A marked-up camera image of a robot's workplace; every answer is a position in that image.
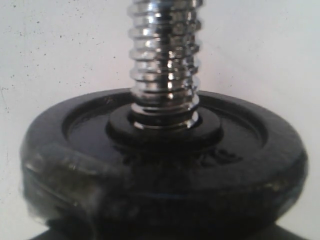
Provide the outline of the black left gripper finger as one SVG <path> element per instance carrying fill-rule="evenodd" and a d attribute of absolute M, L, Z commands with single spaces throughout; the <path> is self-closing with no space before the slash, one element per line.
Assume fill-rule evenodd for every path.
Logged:
<path fill-rule="evenodd" d="M 214 232 L 202 229 L 173 229 L 133 227 L 123 224 L 102 228 L 100 232 L 85 226 L 55 224 L 33 240 L 303 240 L 304 237 L 290 232 L 276 224 L 262 230 L 241 232 L 228 229 Z"/>

